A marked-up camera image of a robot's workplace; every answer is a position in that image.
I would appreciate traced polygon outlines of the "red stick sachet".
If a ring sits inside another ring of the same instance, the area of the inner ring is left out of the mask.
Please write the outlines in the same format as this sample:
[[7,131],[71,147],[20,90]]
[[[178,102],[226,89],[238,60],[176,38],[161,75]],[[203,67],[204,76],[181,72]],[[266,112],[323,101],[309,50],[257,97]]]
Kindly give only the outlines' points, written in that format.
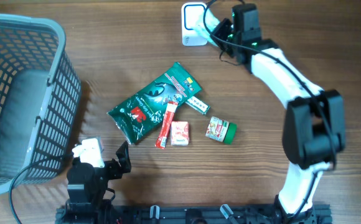
[[164,119],[162,121],[162,128],[155,143],[155,146],[159,149],[164,149],[166,147],[167,135],[169,133],[169,129],[171,127],[171,123],[174,118],[177,106],[178,102],[176,101],[169,101],[167,103]]

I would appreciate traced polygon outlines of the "green 3M gloves package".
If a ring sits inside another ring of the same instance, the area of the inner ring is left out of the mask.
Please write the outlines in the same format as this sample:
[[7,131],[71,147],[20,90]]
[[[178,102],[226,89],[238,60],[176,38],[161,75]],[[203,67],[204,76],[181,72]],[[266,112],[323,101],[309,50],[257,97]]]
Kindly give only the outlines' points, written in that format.
[[178,62],[150,84],[108,112],[129,144],[136,144],[159,126],[170,101],[184,104],[202,87]]

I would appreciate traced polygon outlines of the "red white small carton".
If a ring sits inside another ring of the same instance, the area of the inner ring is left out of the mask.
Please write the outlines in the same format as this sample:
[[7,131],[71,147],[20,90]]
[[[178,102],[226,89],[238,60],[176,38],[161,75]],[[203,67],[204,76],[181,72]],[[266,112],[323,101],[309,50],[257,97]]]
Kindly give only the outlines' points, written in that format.
[[173,121],[171,123],[171,145],[187,146],[189,144],[189,123]]

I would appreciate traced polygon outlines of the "small green white box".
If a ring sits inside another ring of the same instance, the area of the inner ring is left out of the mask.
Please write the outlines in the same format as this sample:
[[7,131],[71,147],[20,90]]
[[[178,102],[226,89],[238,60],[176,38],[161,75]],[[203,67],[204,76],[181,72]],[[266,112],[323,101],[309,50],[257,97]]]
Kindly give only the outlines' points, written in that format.
[[206,115],[210,109],[208,104],[204,103],[195,96],[191,96],[185,103],[202,115]]

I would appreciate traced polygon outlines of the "green lid spice jar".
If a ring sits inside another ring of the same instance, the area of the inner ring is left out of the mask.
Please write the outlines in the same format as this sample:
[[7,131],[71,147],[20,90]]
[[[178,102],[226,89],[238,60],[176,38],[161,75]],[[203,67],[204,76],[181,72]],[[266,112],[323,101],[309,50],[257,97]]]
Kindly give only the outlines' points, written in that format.
[[213,116],[208,123],[205,136],[224,144],[232,144],[236,131],[235,123]]

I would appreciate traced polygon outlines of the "mint green wipes pack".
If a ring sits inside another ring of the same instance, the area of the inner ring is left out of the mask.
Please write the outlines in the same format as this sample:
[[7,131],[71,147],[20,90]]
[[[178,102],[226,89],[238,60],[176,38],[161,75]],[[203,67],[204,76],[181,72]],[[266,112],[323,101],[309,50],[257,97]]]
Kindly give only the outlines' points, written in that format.
[[[204,13],[201,12],[198,17],[197,21],[195,22],[193,26],[193,30],[196,31],[196,33],[203,37],[207,42],[212,44],[213,46],[217,47],[217,44],[213,41],[213,39],[210,37],[209,33],[207,32],[204,22],[203,22],[203,16]],[[209,9],[205,15],[205,23],[209,30],[213,32],[213,30],[219,25],[220,21],[212,14],[211,10]]]

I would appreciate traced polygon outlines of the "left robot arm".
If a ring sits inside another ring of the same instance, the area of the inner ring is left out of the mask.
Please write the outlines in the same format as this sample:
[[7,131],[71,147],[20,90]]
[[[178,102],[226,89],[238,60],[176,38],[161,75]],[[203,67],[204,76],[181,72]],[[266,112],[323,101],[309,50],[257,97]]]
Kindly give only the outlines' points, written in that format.
[[103,168],[75,159],[67,172],[67,192],[69,199],[57,209],[55,223],[98,224],[123,223],[123,219],[112,205],[115,196],[105,199],[111,180],[121,179],[123,174],[131,172],[128,143],[125,141],[116,151],[117,159],[104,162]]

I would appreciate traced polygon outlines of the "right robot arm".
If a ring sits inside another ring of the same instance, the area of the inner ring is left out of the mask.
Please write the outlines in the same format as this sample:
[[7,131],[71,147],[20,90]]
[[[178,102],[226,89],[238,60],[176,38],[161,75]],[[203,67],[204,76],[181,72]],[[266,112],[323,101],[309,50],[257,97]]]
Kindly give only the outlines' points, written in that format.
[[282,145],[289,167],[283,188],[275,196],[271,216],[246,212],[246,221],[332,223],[330,206],[314,205],[312,198],[322,175],[335,170],[337,153],[345,149],[342,96],[309,81],[278,44],[262,38],[255,4],[233,6],[232,19],[206,30],[220,50],[259,78],[286,110]]

